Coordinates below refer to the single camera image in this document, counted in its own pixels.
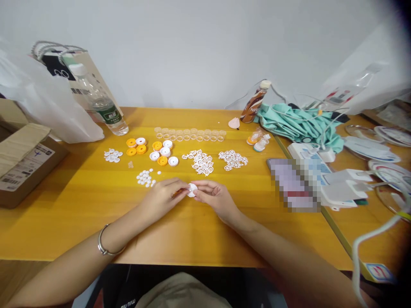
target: cardboard box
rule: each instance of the cardboard box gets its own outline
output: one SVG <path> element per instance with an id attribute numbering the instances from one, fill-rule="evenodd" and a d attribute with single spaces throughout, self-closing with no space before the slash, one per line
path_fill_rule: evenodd
<path id="1" fill-rule="evenodd" d="M 12 104 L 16 108 L 0 107 L 0 207 L 6 208 L 18 206 L 68 154 L 48 137 L 50 128 L 24 123 L 27 119 L 18 106 L 0 99 L 0 106 Z"/>

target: brown bottle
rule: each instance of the brown bottle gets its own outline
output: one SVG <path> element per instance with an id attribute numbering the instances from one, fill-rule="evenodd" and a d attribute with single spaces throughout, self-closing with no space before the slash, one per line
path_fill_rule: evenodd
<path id="1" fill-rule="evenodd" d="M 268 80 L 263 80 L 260 83 L 260 87 L 257 89 L 256 93 L 245 106 L 243 113 L 240 116 L 241 121 L 243 121 L 244 123 L 251 123 L 254 120 L 262 104 L 262 98 L 267 93 L 267 89 L 270 87 L 270 85 L 271 81 Z"/>

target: water bottle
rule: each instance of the water bottle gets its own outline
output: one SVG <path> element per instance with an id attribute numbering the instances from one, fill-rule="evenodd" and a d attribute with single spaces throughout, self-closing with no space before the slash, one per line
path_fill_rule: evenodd
<path id="1" fill-rule="evenodd" d="M 111 98 L 87 71 L 83 64 L 71 64 L 70 71 L 77 76 L 77 82 L 86 90 L 86 97 L 90 106 L 103 119 L 114 135 L 122 136 L 128 133 L 128 125 Z"/>

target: barcode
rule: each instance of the barcode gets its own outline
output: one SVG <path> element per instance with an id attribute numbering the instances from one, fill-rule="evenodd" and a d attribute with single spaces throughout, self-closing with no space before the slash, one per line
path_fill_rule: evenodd
<path id="1" fill-rule="evenodd" d="M 2 182 L 10 183 L 10 184 L 19 184 L 20 183 L 20 181 L 12 180 L 12 179 L 9 179 L 9 178 L 2 179 Z"/>

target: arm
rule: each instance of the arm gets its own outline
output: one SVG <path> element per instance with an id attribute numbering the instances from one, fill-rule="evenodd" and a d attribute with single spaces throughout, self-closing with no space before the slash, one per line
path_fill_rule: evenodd
<path id="1" fill-rule="evenodd" d="M 120 251 L 136 235 L 167 214 L 188 193 L 187 183 L 173 178 L 156 183 L 139 206 L 110 224 L 101 236 L 104 249 Z M 113 260 L 97 248 L 97 232 L 46 266 L 6 307 L 65 304 L 81 294 Z"/>
<path id="2" fill-rule="evenodd" d="M 234 204 L 227 188 L 213 181 L 193 181 L 195 199 L 209 204 L 303 298 L 319 307 L 360 307 L 351 281 L 318 255 L 299 248 L 246 217 Z M 369 306 L 375 302 L 365 293 Z"/>

